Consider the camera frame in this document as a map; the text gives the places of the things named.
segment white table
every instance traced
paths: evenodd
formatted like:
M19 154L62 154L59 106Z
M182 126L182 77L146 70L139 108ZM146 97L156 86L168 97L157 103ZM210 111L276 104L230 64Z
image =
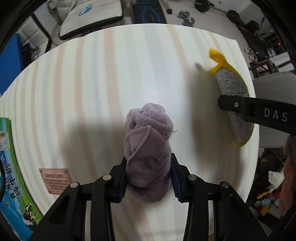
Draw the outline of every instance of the white table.
M237 42L184 26L104 29L70 40L27 67L1 97L0 116L12 121L18 163L40 210L46 213L57 196L48 193L39 168L68 168L81 184L109 173L123 156L129 110L148 102L164 106L172 119L177 132L170 145L179 163L207 182L230 182L246 201L259 128L244 147L235 144L227 113L217 106L216 79L207 73L216 64L210 48L225 55L254 97ZM127 193L112 206L117 240L181 240L187 207L172 189L154 204Z

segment white cushion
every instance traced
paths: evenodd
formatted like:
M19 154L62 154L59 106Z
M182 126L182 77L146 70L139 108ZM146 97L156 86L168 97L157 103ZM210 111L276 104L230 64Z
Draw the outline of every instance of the white cushion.
M40 30L33 18L30 16L17 31L20 36L22 45L30 44L31 48L41 47L40 55L45 53L45 49L48 43L48 38Z
M62 21L64 21L76 4L76 0L54 0L54 3L59 16L61 17Z
M89 2L89 0L76 0L75 7L86 2Z
M91 10L78 16L82 10L84 10L89 4L92 4ZM102 20L108 20L115 17L121 17L123 15L121 1L120 0L94 0L80 4L74 7L65 21L63 22L60 29L60 37L62 38L65 34L75 32L75 35L90 29L80 29L89 24L97 23Z

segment white cloth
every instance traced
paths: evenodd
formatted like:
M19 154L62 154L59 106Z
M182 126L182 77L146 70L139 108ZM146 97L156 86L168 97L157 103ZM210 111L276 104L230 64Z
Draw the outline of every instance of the white cloth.
M270 182L269 186L269 193L271 193L273 190L277 189L279 185L284 181L284 168L280 172L268 172L268 181Z
M69 12L73 9L77 0L54 0L59 16L62 21L68 16Z

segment black frame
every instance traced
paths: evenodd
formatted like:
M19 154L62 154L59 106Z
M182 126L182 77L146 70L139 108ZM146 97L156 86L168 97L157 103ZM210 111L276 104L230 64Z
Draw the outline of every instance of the black frame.
M267 126L296 136L296 105L235 95L220 95L222 110L239 113L246 122Z
M0 16L0 54L23 22L45 2L46 0L12 0L0 2L0 7L3 9Z
M86 203L91 200L91 240L115 241L111 203L127 188L126 159L93 183L72 182L38 224L29 241L84 241ZM244 201L228 182L206 183L171 155L170 179L180 203L188 202L183 241L208 240L208 201L213 201L215 241L268 238Z
M103 26L107 26L107 25L110 25L110 24L113 24L113 23L117 23L117 22L120 22L121 20L123 19L123 10L122 10L122 15L121 16L118 16L118 17L113 17L113 18L108 18L108 19L103 19L101 21L98 21L98 22L94 22L94 23L90 23L88 25L85 25L81 28L77 28L69 33L66 33L62 36L60 36L60 32L59 32L59 38L61 40L67 40L69 38L72 38L78 34L82 34L84 32L87 32L87 31L90 31L90 30L93 30L93 29L96 29L96 28L99 28L99 27L103 27Z
M35 13L31 14L32 19L34 20L34 22L37 24L37 26L40 28L40 30L45 34L45 36L48 38L48 43L45 49L45 52L50 51L50 48L52 46L52 38L50 36L50 34L46 31L46 29L43 27L43 25L39 22L38 18L36 17Z
M0 160L0 173L1 173L1 186L0 186L0 202L1 202L6 189L5 171L4 171L4 167L1 160Z

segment blue fabric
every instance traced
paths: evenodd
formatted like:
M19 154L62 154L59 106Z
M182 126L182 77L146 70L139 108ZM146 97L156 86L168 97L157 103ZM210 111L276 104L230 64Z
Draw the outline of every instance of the blue fabric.
M21 41L15 34L0 55L0 92L3 94L23 71Z
M137 0L133 12L136 23L167 23L158 0Z
M89 10L91 10L91 7L92 7L92 3L89 4L89 5L87 5L87 7L86 7L84 10L82 10L82 11L78 14L78 16L81 16L81 15L85 14L86 12L88 12Z

